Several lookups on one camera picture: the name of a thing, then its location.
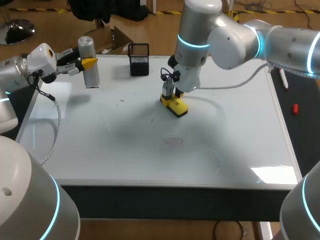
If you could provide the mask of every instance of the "table surface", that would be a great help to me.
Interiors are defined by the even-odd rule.
[[[41,89],[62,111],[57,148],[44,168],[67,185],[178,186],[227,189],[291,189],[301,174],[266,69],[237,89],[195,90],[183,100],[189,112],[176,118],[160,103],[160,68],[130,77],[126,56],[99,56],[100,88],[86,89],[82,74],[60,75]],[[202,67],[202,86],[230,86],[263,62],[222,70]],[[57,110],[35,94],[17,141],[39,162],[57,131]]]

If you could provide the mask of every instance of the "black cable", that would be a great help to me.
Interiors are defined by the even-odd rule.
[[[299,9],[301,9],[302,11],[305,11],[300,5],[297,4],[297,0],[294,0],[294,4],[295,4]],[[306,12],[304,12],[304,13],[305,13],[306,17],[308,18],[308,24],[307,24],[308,28],[311,29],[311,30],[313,30],[313,28],[310,26],[310,17],[309,17],[309,15],[308,15],[308,13],[306,13]]]
[[[29,81],[29,78],[30,78],[30,77],[33,77],[33,83],[31,83],[31,82]],[[29,84],[33,89],[37,90],[40,95],[45,96],[46,98],[50,99],[50,100],[53,101],[53,102],[56,100],[56,98],[55,98],[54,96],[52,96],[51,94],[46,93],[46,92],[40,90],[39,85],[38,85],[39,75],[38,75],[37,73],[34,73],[34,72],[33,72],[33,73],[29,74],[28,77],[26,78],[26,81],[28,82],[28,84]]]
[[[162,67],[160,69],[160,74],[161,74],[161,76],[172,76],[172,73],[168,69],[166,69],[165,67]]]
[[[260,0],[260,1],[256,1],[256,2],[249,2],[249,3],[243,3],[240,1],[234,1],[235,4],[244,6],[245,10],[247,11],[252,11],[252,12],[261,12],[264,11],[264,9],[267,10],[271,10],[271,11],[279,11],[279,10],[283,10],[283,9],[287,9],[287,8],[291,8],[291,7],[298,7],[301,11],[305,11],[301,6],[307,6],[308,8],[311,9],[311,7],[307,4],[297,4],[297,0],[293,0],[294,1],[294,5],[291,6],[287,6],[287,7],[282,7],[282,8],[273,8],[273,5],[271,2],[267,1],[267,0]],[[310,26],[310,18],[308,13],[304,12],[307,19],[308,19],[308,24],[307,27],[311,30],[313,30],[313,28]]]
[[[213,228],[213,231],[212,231],[212,239],[213,240],[217,240],[217,237],[216,237],[216,230],[217,230],[217,226],[219,225],[221,221],[217,221],[216,224],[214,225],[214,228]],[[241,223],[239,221],[234,221],[235,223],[238,224],[238,226],[240,227],[240,230],[241,230],[241,235],[240,235],[240,238],[239,240],[242,239],[242,237],[244,236],[244,227],[241,225]]]

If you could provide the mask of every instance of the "red object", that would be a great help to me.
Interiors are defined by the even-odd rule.
[[[292,108],[292,114],[293,115],[298,115],[298,112],[299,112],[299,106],[298,104],[293,104],[293,108]]]

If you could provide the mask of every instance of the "black mesh cup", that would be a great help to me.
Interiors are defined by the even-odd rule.
[[[149,75],[149,43],[130,43],[128,57],[131,76]]]

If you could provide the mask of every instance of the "black chair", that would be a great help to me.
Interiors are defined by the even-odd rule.
[[[13,0],[0,0],[0,12],[4,22],[0,22],[0,45],[17,44],[35,33],[35,25],[26,19],[13,19],[9,17],[8,9],[4,6]]]

